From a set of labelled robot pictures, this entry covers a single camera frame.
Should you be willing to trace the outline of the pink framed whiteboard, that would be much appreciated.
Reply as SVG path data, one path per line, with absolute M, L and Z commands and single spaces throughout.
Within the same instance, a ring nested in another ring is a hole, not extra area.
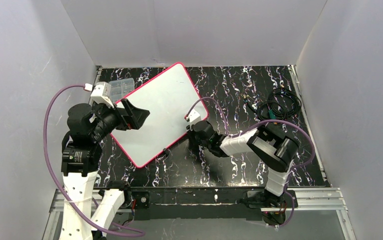
M 205 120 L 209 111 L 185 66 L 177 62 L 125 96 L 132 105 L 148 110 L 138 130 L 114 130 L 112 138 L 137 168 L 143 168 L 164 149 L 186 135 L 185 115 L 194 108 Z

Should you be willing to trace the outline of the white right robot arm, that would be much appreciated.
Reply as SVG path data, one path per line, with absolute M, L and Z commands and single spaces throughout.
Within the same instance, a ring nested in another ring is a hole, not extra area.
M 219 158 L 254 153 L 268 167 L 265 192 L 278 198 L 284 194 L 299 144 L 273 124 L 264 123 L 245 133 L 227 135 L 215 131 L 207 120 L 201 120 L 188 125 L 186 132 L 192 145 L 206 148 Z

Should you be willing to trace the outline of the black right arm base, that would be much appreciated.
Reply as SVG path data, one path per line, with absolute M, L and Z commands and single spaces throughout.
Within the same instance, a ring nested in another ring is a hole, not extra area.
M 268 190 L 250 190 L 244 192 L 238 201 L 249 209 L 260 209 L 262 220 L 271 227 L 287 224 L 299 203 L 295 191 L 284 191 L 280 196 Z

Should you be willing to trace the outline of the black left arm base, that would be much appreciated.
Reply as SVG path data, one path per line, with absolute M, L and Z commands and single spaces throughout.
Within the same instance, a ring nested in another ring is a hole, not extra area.
M 125 180 L 110 181 L 106 189 L 117 189 L 124 192 L 124 202 L 120 205 L 121 209 L 136 210 L 150 207 L 150 193 L 144 190 L 132 189 L 131 185 Z

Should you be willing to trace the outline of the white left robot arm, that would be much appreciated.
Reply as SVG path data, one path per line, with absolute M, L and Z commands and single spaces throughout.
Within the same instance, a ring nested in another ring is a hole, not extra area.
M 127 183 L 113 183 L 92 212 L 93 188 L 102 155 L 101 140 L 113 130 L 140 129 L 150 111 L 122 99 L 121 107 L 79 103 L 68 110 L 69 131 L 62 141 L 64 200 L 61 240 L 104 240 L 108 229 L 125 202 Z

